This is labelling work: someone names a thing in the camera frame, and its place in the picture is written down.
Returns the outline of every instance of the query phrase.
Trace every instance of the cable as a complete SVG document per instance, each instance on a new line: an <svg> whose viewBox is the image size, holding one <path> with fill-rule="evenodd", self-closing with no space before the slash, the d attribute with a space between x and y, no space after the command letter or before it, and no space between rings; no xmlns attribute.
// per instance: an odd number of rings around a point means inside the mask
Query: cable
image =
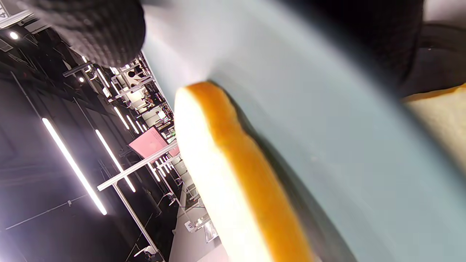
<svg viewBox="0 0 466 262"><path fill-rule="evenodd" d="M58 205L58 206L56 206L56 207L54 207L54 208L51 208L51 209L49 209L49 210L47 210L47 211L44 211L44 212L42 212L42 213L40 213L40 214L37 214L37 215L35 215L35 216L31 217L31 218L28 218L28 219L26 219L26 220L23 220L23 221L21 221L21 222L19 222L19 223L14 224L14 225L12 225L12 226L9 226L9 227L5 228L5 230L12 229L12 228L14 228L14 227L16 227L16 226L19 226L19 225L21 225L21 224L23 224L23 223L26 223L26 222L28 222L28 221L30 221L30 220L36 218L36 217L39 217L39 216L41 216L41 215L43 215L43 214L45 214L45 213L48 213L48 212L50 212L50 211L53 211L53 210L55 210L55 209L57 209L57 208L60 208L60 207L62 207L62 206L71 205L70 203L72 203L73 201L76 201L76 200L78 200L78 199L81 199L81 198L83 198L83 197L85 197L85 196L87 196L87 194L82 195L82 196L80 196L80 197L77 197L77 198L75 198L75 199L73 199L73 200L68 200L68 201L66 201L65 203L61 204L61 205Z"/></svg>
<svg viewBox="0 0 466 262"><path fill-rule="evenodd" d="M144 225L144 228L147 226L147 224L148 224L149 221L151 220L153 214L154 214L154 213L152 213L151 216L149 217L149 219L147 220L146 224ZM136 243L134 243L133 248L131 249L131 251L130 251L128 257L127 257L126 260L125 260L125 262L128 261L128 259L130 258L131 254L133 253L134 248L137 247L137 242L139 241L139 239L141 238L142 235L143 235L143 233L141 232L141 233L139 234L139 237L136 239Z"/></svg>
<svg viewBox="0 0 466 262"><path fill-rule="evenodd" d="M205 208L205 207L182 207L182 208Z"/></svg>

